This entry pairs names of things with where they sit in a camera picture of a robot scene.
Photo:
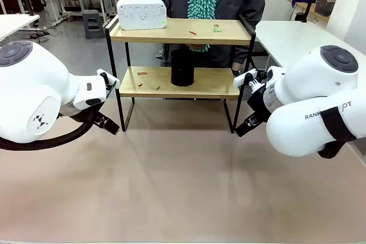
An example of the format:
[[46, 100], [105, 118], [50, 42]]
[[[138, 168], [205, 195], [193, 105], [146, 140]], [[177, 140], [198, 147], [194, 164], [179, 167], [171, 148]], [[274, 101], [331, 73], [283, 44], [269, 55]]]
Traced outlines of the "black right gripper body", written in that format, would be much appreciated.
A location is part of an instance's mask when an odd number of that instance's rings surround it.
[[252, 89], [252, 94], [247, 104], [252, 108], [254, 113], [246, 119], [246, 124], [248, 126], [258, 126], [261, 123], [267, 123], [271, 112], [264, 103], [265, 85], [259, 84], [258, 82], [249, 82], [249, 87]]

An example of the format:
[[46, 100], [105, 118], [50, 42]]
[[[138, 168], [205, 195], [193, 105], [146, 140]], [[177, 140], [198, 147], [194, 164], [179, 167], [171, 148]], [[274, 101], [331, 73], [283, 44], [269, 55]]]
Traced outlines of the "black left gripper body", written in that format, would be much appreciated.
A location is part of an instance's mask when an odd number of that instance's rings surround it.
[[92, 122], [98, 121], [99, 117], [102, 117], [100, 113], [100, 108], [102, 107], [102, 103], [95, 104], [93, 106], [89, 106], [84, 110], [78, 110], [71, 102], [61, 106], [61, 116], [62, 117], [70, 117], [76, 122], [84, 123], [89, 120]]

